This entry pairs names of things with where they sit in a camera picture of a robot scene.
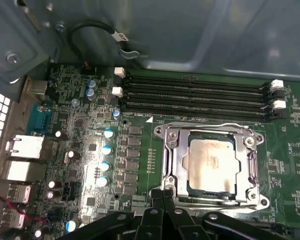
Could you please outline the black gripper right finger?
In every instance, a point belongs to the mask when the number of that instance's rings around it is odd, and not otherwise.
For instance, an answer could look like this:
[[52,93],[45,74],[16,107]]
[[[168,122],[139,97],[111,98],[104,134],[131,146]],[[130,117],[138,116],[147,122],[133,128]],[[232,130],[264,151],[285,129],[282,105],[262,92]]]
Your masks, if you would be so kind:
[[164,210],[182,240],[283,240],[278,234],[220,212],[206,213],[198,223],[187,210],[176,207],[172,190],[162,191]]

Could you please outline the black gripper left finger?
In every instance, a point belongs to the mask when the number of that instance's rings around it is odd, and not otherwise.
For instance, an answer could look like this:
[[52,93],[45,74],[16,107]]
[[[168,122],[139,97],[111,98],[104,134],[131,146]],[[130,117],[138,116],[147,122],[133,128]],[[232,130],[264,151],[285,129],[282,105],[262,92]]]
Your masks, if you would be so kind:
[[151,191],[151,207],[137,212],[116,211],[62,236],[63,240],[161,240],[164,192]]

